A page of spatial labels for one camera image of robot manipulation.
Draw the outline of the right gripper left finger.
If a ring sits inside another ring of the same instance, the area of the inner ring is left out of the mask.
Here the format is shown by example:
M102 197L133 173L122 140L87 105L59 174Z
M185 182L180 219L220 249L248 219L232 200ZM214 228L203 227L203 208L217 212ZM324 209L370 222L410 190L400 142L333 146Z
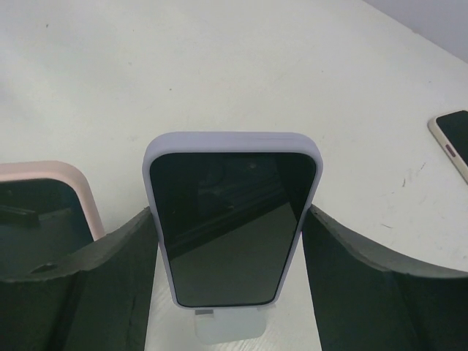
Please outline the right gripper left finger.
M1 349L144 350L157 250L144 208L73 254L1 278Z

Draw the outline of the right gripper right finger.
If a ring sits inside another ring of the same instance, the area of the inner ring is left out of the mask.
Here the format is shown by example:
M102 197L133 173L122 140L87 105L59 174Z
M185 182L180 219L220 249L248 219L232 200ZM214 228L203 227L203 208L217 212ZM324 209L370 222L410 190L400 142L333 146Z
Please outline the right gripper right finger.
M324 350L465 350L467 273L389 249L318 207L303 250Z

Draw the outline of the pink case phone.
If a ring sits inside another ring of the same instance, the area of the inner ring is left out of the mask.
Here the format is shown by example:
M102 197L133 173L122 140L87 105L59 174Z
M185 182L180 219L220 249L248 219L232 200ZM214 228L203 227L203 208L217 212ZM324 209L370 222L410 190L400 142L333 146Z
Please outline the pink case phone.
M1 277L31 273L105 236L88 180L59 161L1 165Z

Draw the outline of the white folding phone stand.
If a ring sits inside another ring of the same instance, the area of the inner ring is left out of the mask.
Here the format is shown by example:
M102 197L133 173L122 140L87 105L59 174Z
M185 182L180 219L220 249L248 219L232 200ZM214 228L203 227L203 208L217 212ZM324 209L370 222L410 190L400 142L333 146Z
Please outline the white folding phone stand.
M195 335L207 345L256 339L265 333L271 306L197 309Z

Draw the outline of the purple case phone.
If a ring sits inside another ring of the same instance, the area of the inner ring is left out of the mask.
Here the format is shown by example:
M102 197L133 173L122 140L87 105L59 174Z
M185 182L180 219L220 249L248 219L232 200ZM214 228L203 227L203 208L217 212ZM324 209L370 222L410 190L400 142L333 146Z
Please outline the purple case phone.
M294 132L169 132L143 181L173 302L239 309L277 301L323 162Z

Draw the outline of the cream case phone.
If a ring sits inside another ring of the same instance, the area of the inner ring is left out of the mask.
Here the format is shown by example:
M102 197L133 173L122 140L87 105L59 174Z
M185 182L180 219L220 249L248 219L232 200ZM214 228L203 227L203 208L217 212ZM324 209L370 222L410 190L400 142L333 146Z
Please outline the cream case phone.
M467 182L468 112L459 110L431 118L428 128L455 169Z

